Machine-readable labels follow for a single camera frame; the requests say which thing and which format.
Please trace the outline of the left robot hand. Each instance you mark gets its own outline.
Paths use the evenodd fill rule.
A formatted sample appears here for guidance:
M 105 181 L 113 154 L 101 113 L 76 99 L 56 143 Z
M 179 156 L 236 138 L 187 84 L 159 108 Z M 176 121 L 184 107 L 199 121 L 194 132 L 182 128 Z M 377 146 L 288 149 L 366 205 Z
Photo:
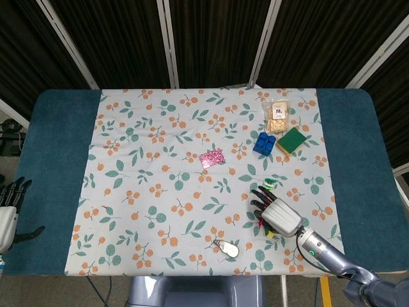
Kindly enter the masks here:
M 32 180 L 24 177 L 1 186 L 1 255 L 17 243 L 32 240 L 42 234 L 45 226 L 39 226 L 29 233 L 17 233 L 17 222 L 27 189 Z

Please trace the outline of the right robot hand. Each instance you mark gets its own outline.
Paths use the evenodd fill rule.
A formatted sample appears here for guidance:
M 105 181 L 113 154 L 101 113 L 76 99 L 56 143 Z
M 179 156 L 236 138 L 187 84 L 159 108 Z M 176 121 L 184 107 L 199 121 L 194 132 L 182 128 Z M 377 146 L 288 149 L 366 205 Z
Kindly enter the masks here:
M 266 231 L 278 233 L 284 237 L 297 235 L 302 227 L 300 214 L 261 185 L 257 189 L 252 189 L 251 193 L 256 197 L 251 200 L 251 205 L 256 207 L 253 214 Z

